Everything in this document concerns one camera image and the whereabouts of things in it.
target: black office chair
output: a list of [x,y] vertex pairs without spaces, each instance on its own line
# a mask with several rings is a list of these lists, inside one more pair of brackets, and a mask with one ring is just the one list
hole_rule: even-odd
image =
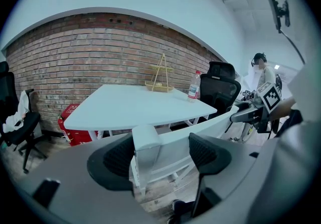
[[6,123],[6,119],[8,116],[14,115],[17,112],[19,101],[15,90],[14,74],[12,72],[9,72],[9,66],[7,62],[0,63],[0,144],[5,141],[8,146],[10,146],[11,144],[18,146],[20,143],[26,140],[27,143],[18,149],[21,155],[23,154],[23,150],[26,151],[23,164],[23,170],[25,173],[28,173],[28,170],[26,169],[26,163],[31,149],[34,149],[43,158],[46,159],[47,156],[39,151],[38,148],[35,147],[35,144],[45,138],[50,139],[46,136],[41,136],[34,139],[33,131],[40,120],[40,114],[33,113],[31,110],[30,93],[33,91],[33,89],[26,90],[26,94],[29,98],[29,112],[24,118],[24,125],[18,130],[4,133],[3,123]]
[[217,110],[209,119],[229,111],[241,90],[240,83],[234,79],[233,65],[225,62],[210,62],[208,73],[201,75],[200,100]]

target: plastic bottle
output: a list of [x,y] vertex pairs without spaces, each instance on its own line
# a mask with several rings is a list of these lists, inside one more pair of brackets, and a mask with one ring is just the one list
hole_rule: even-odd
[[201,84],[201,73],[197,70],[191,81],[188,101],[195,102],[195,100],[197,99],[197,95],[200,92],[200,84]]

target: person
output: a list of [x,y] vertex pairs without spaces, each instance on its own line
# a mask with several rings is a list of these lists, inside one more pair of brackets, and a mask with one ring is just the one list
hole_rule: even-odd
[[252,62],[254,62],[252,64],[255,68],[257,68],[258,70],[262,70],[262,74],[259,78],[256,90],[266,82],[275,84],[275,73],[273,71],[273,68],[267,65],[267,60],[264,53],[255,54]]
[[[254,67],[256,70],[262,70],[256,90],[258,90],[258,88],[266,82],[276,84],[275,73],[273,71],[273,68],[267,64],[266,56],[264,53],[255,54],[251,64],[252,67]],[[262,103],[261,98],[257,94],[254,95],[253,100],[255,102]],[[235,137],[233,140],[244,143],[250,138],[252,131],[253,125],[244,123],[244,128],[241,136],[239,138]]]

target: floor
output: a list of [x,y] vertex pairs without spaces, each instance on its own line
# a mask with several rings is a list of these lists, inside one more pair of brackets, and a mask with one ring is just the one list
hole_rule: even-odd
[[[228,133],[222,136],[222,139],[228,140],[230,137],[240,136],[241,133],[242,124],[233,124]],[[246,143],[262,146],[267,140],[267,136],[268,134],[257,134],[257,132],[254,131]],[[51,141],[39,142],[37,147],[50,157],[50,155],[53,155],[55,152],[64,150],[70,146],[65,139],[52,137]],[[14,146],[7,147],[6,144],[3,143],[0,152],[10,177],[18,181],[26,175],[22,171],[24,157],[21,156],[18,151],[13,151],[13,149]],[[43,159],[39,158],[37,152],[31,151],[27,161],[27,169],[32,171],[42,162]],[[194,168],[182,179],[179,185],[176,185],[171,177],[168,177],[149,184],[145,197],[142,197],[139,190],[134,188],[134,196],[144,210],[157,219],[159,223],[166,223],[172,214],[171,202],[174,199],[180,199],[185,202],[195,200],[198,189],[198,177],[199,173],[197,169]]]

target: white shirt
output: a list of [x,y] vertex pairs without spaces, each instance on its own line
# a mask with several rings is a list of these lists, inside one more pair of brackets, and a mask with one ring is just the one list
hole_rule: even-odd
[[272,84],[275,84],[275,73],[271,66],[266,66],[263,69],[262,74],[259,78],[259,83],[257,84],[256,90],[265,82],[271,82]]

